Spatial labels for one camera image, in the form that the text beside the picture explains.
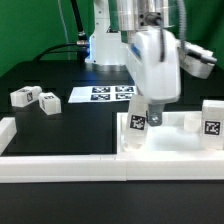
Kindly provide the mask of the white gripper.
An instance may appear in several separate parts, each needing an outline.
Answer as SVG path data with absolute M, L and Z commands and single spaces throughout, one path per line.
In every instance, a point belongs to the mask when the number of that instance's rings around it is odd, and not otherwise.
M 172 33 L 162 32 L 165 59 L 160 61 L 160 30 L 151 28 L 137 32 L 134 43 L 127 47 L 126 67 L 148 104 L 147 120 L 152 127 L 162 124 L 164 105 L 180 97 L 180 69 L 176 39 Z

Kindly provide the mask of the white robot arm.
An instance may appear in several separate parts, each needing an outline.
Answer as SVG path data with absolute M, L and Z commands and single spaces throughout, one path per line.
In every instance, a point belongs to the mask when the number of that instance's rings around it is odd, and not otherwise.
M 180 36 L 169 30 L 169 0 L 93 0 L 95 28 L 86 66 L 126 70 L 147 103 L 151 126 L 162 124 L 164 107 L 179 100 L 178 51 L 185 48 L 185 5 L 177 0 Z

